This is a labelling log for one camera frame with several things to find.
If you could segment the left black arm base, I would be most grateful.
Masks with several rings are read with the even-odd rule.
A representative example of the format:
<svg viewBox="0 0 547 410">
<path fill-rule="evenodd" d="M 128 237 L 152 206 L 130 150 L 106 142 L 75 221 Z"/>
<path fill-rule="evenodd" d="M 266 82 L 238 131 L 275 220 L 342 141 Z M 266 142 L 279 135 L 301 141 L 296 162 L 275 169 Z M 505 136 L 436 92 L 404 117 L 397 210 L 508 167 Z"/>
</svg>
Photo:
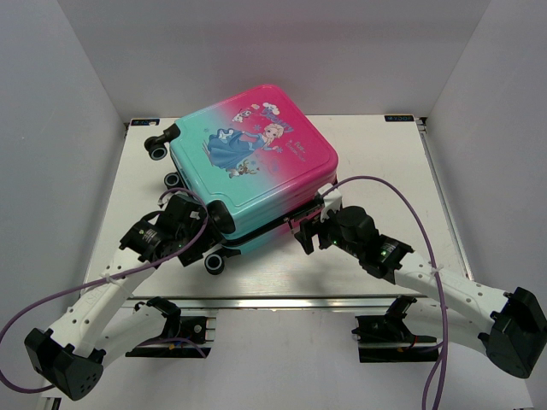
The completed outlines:
<svg viewBox="0 0 547 410">
<path fill-rule="evenodd" d="M 147 342 L 126 353 L 127 358 L 206 359 L 215 340 L 216 318 L 181 316 L 179 333 L 166 342 Z"/>
</svg>

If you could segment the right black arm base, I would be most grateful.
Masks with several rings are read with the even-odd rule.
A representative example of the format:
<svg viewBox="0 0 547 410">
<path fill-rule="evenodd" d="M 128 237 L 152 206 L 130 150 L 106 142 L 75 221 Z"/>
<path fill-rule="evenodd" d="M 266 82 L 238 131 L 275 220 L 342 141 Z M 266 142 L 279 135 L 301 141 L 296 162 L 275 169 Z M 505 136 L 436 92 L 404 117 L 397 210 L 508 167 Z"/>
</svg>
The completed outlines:
<svg viewBox="0 0 547 410">
<path fill-rule="evenodd" d="M 399 296 L 380 315 L 356 316 L 351 331 L 357 341 L 359 362 L 415 363 L 435 362 L 440 347 L 437 338 L 413 333 L 405 322 L 410 308 L 417 307 L 412 296 Z"/>
</svg>

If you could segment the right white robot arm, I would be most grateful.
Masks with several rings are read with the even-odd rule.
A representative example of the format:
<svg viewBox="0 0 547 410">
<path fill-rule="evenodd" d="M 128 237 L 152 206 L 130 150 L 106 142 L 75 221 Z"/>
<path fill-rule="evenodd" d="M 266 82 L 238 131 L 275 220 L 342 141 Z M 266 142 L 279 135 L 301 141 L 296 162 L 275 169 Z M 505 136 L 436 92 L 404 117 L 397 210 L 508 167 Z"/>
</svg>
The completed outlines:
<svg viewBox="0 0 547 410">
<path fill-rule="evenodd" d="M 371 276 L 431 298 L 419 301 L 398 296 L 386 313 L 360 316 L 352 331 L 366 349 L 421 352 L 432 359 L 431 342 L 442 336 L 448 320 L 449 339 L 484 354 L 495 366 L 517 378 L 529 378 L 546 347 L 546 317 L 535 295 L 523 288 L 512 292 L 491 288 L 440 268 L 395 238 L 379 233 L 361 207 L 328 211 L 304 219 L 295 235 L 306 254 L 334 245 L 358 259 Z"/>
</svg>

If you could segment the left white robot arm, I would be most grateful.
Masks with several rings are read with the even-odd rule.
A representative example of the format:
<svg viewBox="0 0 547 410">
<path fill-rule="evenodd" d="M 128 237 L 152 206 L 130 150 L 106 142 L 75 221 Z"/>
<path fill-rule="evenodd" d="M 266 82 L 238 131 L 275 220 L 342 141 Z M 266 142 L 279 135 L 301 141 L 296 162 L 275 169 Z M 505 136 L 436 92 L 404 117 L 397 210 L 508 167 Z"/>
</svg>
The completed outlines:
<svg viewBox="0 0 547 410">
<path fill-rule="evenodd" d="M 136 222 L 99 280 L 47 330 L 34 329 L 27 335 L 24 344 L 35 370 L 77 401 L 91 392 L 107 366 L 140 343 L 176 338 L 180 309 L 159 296 L 114 328 L 107 326 L 163 262 L 197 245 L 207 224 L 206 205 L 186 191 L 171 196 L 163 210 Z"/>
</svg>

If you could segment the pink hard-shell suitcase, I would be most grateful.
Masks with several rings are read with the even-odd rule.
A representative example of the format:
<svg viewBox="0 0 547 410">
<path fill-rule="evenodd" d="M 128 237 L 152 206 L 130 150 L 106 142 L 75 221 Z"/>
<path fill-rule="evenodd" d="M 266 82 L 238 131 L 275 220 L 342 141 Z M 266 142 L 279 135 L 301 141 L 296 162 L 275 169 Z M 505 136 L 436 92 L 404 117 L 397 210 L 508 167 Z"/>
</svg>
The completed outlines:
<svg viewBox="0 0 547 410">
<path fill-rule="evenodd" d="M 185 266 L 215 245 L 221 255 L 262 246 L 337 179 L 336 150 L 277 85 L 181 117 L 144 149 L 154 161 L 170 156 L 174 176 L 207 205 L 206 231 L 179 257 Z"/>
</svg>

